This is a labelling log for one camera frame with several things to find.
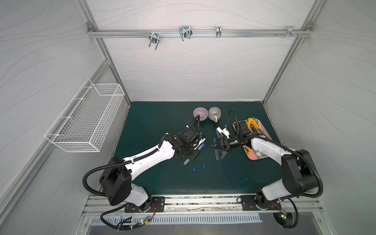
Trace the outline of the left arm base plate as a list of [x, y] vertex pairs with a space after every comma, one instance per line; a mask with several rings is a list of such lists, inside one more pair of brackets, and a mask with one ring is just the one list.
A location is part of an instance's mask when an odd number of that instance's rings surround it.
[[124, 209], [125, 213], [144, 213], [144, 212], [164, 212], [165, 210], [165, 197], [153, 196], [148, 199], [141, 206], [136, 206], [132, 203], [127, 203]]

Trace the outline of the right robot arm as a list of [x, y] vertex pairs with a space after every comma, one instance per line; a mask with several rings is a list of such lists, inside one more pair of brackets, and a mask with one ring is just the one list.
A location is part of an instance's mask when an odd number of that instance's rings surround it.
[[260, 127], [249, 125], [245, 120], [236, 121], [233, 127], [236, 130], [234, 135], [225, 126], [216, 128], [218, 136], [211, 148], [230, 152], [248, 147], [250, 152], [261, 152], [281, 166], [280, 180], [262, 187], [256, 193], [256, 205], [264, 208], [267, 203], [277, 199], [298, 196], [318, 198], [323, 194], [323, 181], [308, 151], [283, 146], [268, 138]]

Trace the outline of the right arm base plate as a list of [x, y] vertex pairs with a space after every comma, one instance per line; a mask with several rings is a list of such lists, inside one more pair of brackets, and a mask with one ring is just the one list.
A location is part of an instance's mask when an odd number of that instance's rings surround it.
[[243, 211], [279, 211], [282, 208], [277, 199], [269, 201], [260, 193], [255, 195], [241, 195], [236, 199], [236, 202], [242, 206]]

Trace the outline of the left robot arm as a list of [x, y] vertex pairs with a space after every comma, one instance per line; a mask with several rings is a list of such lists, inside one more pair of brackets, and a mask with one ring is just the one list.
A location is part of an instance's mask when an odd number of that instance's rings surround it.
[[[144, 152], [125, 158], [113, 157], [107, 165], [89, 170], [83, 176], [82, 185], [88, 192], [106, 197], [112, 206], [127, 202], [141, 208], [149, 207], [152, 197], [144, 187], [133, 184], [133, 181], [155, 165], [178, 155], [192, 162], [205, 140], [203, 133], [190, 127], [180, 133], [167, 133], [159, 144]], [[99, 178], [103, 192], [93, 189], [88, 183], [89, 176], [98, 171], [103, 171]]]

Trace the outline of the test tube three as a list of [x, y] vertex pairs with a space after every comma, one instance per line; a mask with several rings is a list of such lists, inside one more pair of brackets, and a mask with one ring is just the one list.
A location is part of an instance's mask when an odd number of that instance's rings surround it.
[[204, 146], [205, 146], [205, 144], [202, 143], [197, 149], [198, 149], [198, 150], [201, 150]]

